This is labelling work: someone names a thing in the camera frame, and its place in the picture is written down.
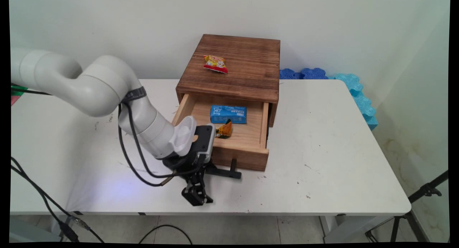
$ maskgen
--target wooden box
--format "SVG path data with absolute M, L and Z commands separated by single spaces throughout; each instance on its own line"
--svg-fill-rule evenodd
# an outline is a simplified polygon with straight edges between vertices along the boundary
M 228 74 L 204 68 L 204 55 L 226 59 Z M 210 122 L 212 104 L 247 107 L 247 124 L 233 124 L 228 139 L 215 139 L 215 164 L 264 171 L 268 160 L 268 125 L 274 125 L 279 100 L 280 41 L 203 35 L 175 88 L 179 109 L 173 124 L 193 115 L 198 125 Z

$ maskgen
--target wooden box top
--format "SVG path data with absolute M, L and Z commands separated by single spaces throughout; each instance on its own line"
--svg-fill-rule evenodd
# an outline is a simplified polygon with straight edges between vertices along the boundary
M 225 58 L 228 73 L 204 68 L 204 55 Z M 205 34 L 176 91 L 277 103 L 279 60 L 280 40 Z

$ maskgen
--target drawer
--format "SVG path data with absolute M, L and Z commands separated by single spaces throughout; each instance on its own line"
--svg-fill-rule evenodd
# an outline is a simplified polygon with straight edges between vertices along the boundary
M 196 119 L 197 125 L 208 124 L 212 105 L 247 107 L 247 124 L 233 123 L 231 137 L 214 140 L 213 162 L 216 165 L 231 166 L 231 160 L 236 158 L 236 168 L 264 171 L 269 154 L 266 149 L 268 103 L 185 94 L 172 124 L 179 124 L 188 115 Z

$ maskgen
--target light blue foam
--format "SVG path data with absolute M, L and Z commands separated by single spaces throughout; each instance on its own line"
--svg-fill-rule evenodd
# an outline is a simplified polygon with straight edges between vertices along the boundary
M 338 74 L 335 76 L 335 79 L 343 81 L 352 96 L 359 95 L 359 93 L 362 92 L 362 89 L 364 89 L 364 86 L 359 83 L 359 77 L 354 74 Z
M 354 101 L 364 116 L 365 121 L 369 121 L 369 119 L 374 117 L 376 109 L 372 107 L 372 101 L 366 98 L 362 92 L 360 92 L 357 96 L 354 96 Z
M 367 120 L 367 124 L 370 130 L 374 130 L 374 128 L 378 125 L 378 121 L 376 120 L 376 117 L 372 116 L 369 120 Z

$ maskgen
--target red snack bag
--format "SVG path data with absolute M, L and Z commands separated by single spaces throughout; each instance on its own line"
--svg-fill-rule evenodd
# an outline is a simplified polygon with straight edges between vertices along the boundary
M 204 55 L 204 68 L 215 70 L 227 74 L 228 69 L 225 66 L 225 59 L 214 55 Z

